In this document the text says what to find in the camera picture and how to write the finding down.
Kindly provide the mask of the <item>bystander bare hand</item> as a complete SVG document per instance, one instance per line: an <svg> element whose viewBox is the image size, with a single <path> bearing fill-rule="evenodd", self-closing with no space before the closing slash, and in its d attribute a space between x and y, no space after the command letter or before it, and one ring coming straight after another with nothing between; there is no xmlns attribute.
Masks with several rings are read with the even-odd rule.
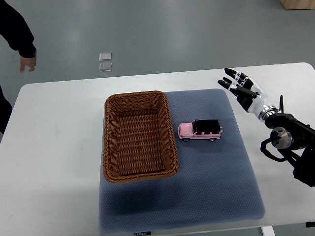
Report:
<svg viewBox="0 0 315 236"><path fill-rule="evenodd" d="M20 56L20 72L23 73L28 68L29 72L35 71L36 67L36 57L25 58Z"/></svg>

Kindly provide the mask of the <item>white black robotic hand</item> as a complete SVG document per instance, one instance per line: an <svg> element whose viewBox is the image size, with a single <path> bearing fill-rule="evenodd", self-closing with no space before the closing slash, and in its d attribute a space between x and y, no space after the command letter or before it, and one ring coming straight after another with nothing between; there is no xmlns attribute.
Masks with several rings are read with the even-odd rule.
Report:
<svg viewBox="0 0 315 236"><path fill-rule="evenodd" d="M247 113L265 121L278 112L276 106L268 101L267 93L254 79L230 68L225 68L224 72L229 78L218 80L218 84L236 96L237 102Z"/></svg>

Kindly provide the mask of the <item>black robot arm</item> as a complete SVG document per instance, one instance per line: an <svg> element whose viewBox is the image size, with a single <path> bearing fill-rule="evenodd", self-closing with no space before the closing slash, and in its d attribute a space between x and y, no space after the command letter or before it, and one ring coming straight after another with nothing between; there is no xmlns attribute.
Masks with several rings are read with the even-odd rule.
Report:
<svg viewBox="0 0 315 236"><path fill-rule="evenodd" d="M283 96L280 106L265 107L261 112L264 124L272 131L260 145L268 158L287 161L293 166L293 176L309 187L315 185L315 130L284 112Z"/></svg>

